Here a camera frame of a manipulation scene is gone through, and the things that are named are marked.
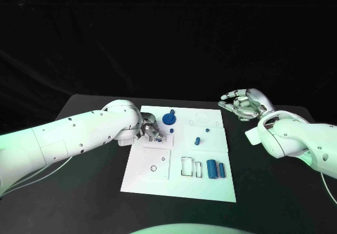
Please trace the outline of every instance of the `blue battery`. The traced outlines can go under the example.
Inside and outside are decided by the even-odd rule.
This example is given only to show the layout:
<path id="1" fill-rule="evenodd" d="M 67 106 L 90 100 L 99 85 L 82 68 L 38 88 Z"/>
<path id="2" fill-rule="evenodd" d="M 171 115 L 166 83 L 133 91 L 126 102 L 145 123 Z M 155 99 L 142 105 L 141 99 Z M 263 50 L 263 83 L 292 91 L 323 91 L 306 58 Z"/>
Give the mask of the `blue battery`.
<path id="1" fill-rule="evenodd" d="M 207 163 L 208 178 L 215 179 L 217 178 L 215 161 L 210 159 L 205 161 L 205 163 Z"/>
<path id="2" fill-rule="evenodd" d="M 224 168 L 223 168 L 223 163 L 218 163 L 218 169 L 220 169 L 220 177 L 224 178 Z"/>

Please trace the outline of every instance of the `white board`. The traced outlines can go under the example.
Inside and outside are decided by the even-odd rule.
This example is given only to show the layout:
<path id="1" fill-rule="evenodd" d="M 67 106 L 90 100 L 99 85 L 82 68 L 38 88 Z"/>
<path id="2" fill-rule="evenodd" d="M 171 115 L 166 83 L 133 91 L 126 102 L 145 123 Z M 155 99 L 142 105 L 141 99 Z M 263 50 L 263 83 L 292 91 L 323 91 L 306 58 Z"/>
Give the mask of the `white board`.
<path id="1" fill-rule="evenodd" d="M 171 109 L 175 123 L 164 125 L 162 115 Z M 166 136 L 166 140 L 149 142 L 143 136 L 135 140 L 120 191 L 236 202 L 220 110 L 142 106 L 139 111 L 155 116 L 159 133 Z M 194 145 L 195 137 L 200 137 L 198 145 Z M 181 176 L 181 157 L 192 159 L 192 176 Z M 218 178 L 208 179 L 208 159 L 215 160 L 217 167 L 223 163 L 224 178 L 220 178 L 217 169 Z M 195 162 L 201 165 L 201 178 L 195 177 Z"/>

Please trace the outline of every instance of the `black backdrop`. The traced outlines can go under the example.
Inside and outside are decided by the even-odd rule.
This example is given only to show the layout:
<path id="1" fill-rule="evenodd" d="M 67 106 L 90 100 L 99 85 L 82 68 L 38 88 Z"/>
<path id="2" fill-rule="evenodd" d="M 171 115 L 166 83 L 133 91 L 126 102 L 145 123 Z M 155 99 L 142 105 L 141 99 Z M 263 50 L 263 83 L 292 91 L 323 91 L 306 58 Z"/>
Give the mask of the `black backdrop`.
<path id="1" fill-rule="evenodd" d="M 313 4 L 2 3 L 0 131 L 51 121 L 71 94 L 217 101 L 241 88 L 335 124 L 335 22 Z"/>

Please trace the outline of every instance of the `robotic hand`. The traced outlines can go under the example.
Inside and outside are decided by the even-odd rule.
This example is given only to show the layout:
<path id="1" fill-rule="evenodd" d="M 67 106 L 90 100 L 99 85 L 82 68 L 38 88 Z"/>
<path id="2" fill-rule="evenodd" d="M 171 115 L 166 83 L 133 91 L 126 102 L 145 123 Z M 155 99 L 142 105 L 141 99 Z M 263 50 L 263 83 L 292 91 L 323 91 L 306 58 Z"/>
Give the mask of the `robotic hand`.
<path id="1" fill-rule="evenodd" d="M 240 121 L 259 119 L 257 126 L 246 131 L 250 144 L 262 143 L 274 158 L 296 157 L 313 170 L 337 178 L 337 126 L 309 124 L 296 114 L 276 111 L 256 89 L 234 90 L 221 96 L 221 100 L 227 98 L 234 98 L 233 104 L 217 104 Z"/>
<path id="2" fill-rule="evenodd" d="M 17 180 L 40 168 L 118 140 L 130 145 L 141 136 L 165 140 L 155 117 L 126 100 L 112 101 L 51 123 L 0 136 L 0 196 Z"/>

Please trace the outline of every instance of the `dark table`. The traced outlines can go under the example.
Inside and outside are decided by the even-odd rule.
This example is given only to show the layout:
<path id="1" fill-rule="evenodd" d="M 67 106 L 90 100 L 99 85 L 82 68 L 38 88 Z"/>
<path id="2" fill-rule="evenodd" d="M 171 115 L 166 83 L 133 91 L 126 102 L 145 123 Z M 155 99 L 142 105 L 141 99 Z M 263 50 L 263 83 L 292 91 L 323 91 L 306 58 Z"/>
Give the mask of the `dark table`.
<path id="1" fill-rule="evenodd" d="M 99 110 L 115 99 L 142 105 L 218 109 L 214 102 L 73 95 L 56 119 Z M 305 108 L 276 106 L 308 121 Z M 0 233 L 123 234 L 169 223 L 200 223 L 253 233 L 331 233 L 337 206 L 319 173 L 290 157 L 274 159 L 251 146 L 243 123 L 221 109 L 236 203 L 119 191 L 130 146 L 116 141 L 74 156 L 44 180 L 0 202 Z M 47 172 L 58 166 L 54 164 Z M 325 177 L 332 194 L 337 181 Z"/>

